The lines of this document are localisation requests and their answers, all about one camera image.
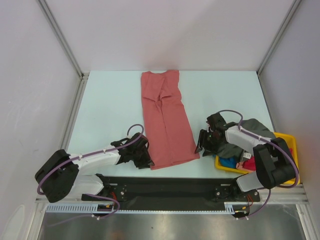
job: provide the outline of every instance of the pink cloth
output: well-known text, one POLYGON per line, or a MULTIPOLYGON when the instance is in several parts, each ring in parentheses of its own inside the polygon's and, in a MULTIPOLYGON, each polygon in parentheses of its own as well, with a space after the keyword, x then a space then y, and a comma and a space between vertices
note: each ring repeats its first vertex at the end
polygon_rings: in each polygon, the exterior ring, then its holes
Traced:
POLYGON ((179 71, 142 73, 141 96, 149 154, 154 162, 152 170, 183 164, 200 155, 181 102, 178 88, 179 71))

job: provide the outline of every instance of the yellow bin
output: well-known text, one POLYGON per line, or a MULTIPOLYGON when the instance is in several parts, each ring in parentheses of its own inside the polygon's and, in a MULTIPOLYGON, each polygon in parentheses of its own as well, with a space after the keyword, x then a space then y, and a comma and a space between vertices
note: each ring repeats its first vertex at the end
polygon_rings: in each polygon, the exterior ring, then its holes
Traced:
MULTIPOLYGON (((292 136, 292 135, 278 133, 278 132, 275 132, 274 135, 277 138, 284 139, 286 144, 288 145, 288 147, 290 149, 292 149, 293 160, 294 160, 294 162, 296 164, 296 167, 299 169, 296 138, 294 136, 292 136)), ((217 155, 215 156, 215 167, 217 169, 220 169, 220 170, 225 170, 225 171, 229 171, 229 172, 235 172, 235 173, 239 173, 239 174, 247 174, 248 173, 247 171, 239 170, 239 169, 236 169, 236 168, 230 168, 230 167, 222 166, 220 161, 219 161, 219 157, 217 155)), ((295 179, 294 178, 292 180, 289 180, 289 181, 285 182, 285 184, 291 184, 291 185, 294 184, 294 183, 295 183, 295 179)))

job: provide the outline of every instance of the white table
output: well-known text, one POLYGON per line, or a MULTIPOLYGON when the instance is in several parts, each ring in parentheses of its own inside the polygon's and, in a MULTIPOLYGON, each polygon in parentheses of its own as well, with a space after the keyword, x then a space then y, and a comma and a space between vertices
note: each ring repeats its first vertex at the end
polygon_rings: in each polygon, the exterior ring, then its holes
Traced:
MULTIPOLYGON (((99 150, 127 135, 133 124, 143 124, 141 73, 145 71, 91 71, 68 146, 68 153, 99 150)), ((194 141, 206 128, 209 115, 236 110, 244 119, 256 118, 273 130, 265 99, 254 71, 180 71, 182 94, 194 141)), ((234 113, 223 113, 238 122, 234 113)), ((137 169, 133 162, 106 166, 99 172, 117 177, 234 178, 238 174, 215 168, 212 156, 158 170, 137 169)))

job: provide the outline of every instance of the white wall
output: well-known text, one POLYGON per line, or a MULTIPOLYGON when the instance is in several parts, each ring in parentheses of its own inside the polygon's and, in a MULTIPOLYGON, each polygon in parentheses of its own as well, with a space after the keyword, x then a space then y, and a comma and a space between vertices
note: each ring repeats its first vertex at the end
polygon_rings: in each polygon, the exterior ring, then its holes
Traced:
POLYGON ((256 71, 292 2, 48 0, 84 71, 256 71))
POLYGON ((59 147, 79 79, 35 0, 2 0, 0 34, 0 236, 23 204, 22 236, 34 175, 59 147))
POLYGON ((320 226, 320 1, 305 0, 262 72, 277 131, 296 137, 301 179, 320 226))

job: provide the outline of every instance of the gray cloth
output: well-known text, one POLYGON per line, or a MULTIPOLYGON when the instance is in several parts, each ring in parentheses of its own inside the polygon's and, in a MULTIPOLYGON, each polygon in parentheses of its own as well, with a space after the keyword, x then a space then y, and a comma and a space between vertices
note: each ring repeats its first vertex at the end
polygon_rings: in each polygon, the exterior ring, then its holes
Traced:
MULTIPOLYGON (((271 139, 276 138, 273 132, 271 132, 266 126, 264 126, 261 122, 254 118, 244 120, 242 122, 242 127, 262 137, 271 139)), ((242 148, 234 144, 226 143, 219 147, 217 155, 223 159, 235 158, 238 162, 243 151, 244 150, 242 148)))

